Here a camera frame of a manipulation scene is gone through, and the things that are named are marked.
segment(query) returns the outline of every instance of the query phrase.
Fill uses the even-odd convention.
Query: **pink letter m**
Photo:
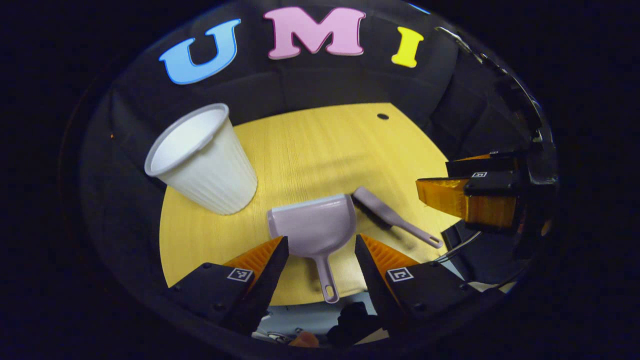
[[[317,53],[324,41],[333,35],[326,47],[333,55],[362,55],[360,47],[360,20],[364,12],[350,8],[335,8],[318,24],[304,10],[298,7],[280,8],[264,14],[273,21],[275,46],[269,52],[274,60],[292,58],[300,54],[299,47],[293,45],[293,35],[310,53]]]

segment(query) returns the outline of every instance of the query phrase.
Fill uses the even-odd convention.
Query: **letter i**
[[[424,40],[424,37],[414,30],[398,26],[398,32],[402,35],[400,39],[400,47],[397,54],[391,56],[391,62],[406,67],[415,67],[418,63],[415,61],[415,53],[418,51],[418,43]]]

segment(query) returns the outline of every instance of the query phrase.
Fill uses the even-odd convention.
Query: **white plastic cup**
[[[164,130],[147,154],[145,172],[221,215],[242,210],[258,186],[225,104],[194,110]]]

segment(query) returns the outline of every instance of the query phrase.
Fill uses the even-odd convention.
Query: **yellow tabletop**
[[[377,114],[388,116],[388,120]],[[234,128],[258,177],[243,210],[217,215],[167,187],[160,219],[160,257],[168,286],[204,262],[222,264],[270,239],[266,213],[366,186],[405,220],[440,235],[459,220],[425,206],[415,180],[446,177],[445,156],[390,103],[350,104],[294,111]],[[382,230],[356,209],[357,233],[365,233],[425,262],[434,249],[402,229]],[[354,254],[355,236],[329,257],[341,297],[367,286]],[[316,265],[289,256],[271,305],[323,301]]]

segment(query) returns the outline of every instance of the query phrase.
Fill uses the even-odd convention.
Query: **brush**
[[[390,229],[392,226],[398,226],[436,249],[444,245],[444,241],[441,239],[407,222],[364,186],[357,188],[356,191],[351,194],[351,198],[353,199],[353,204],[367,215],[374,224],[382,229]]]

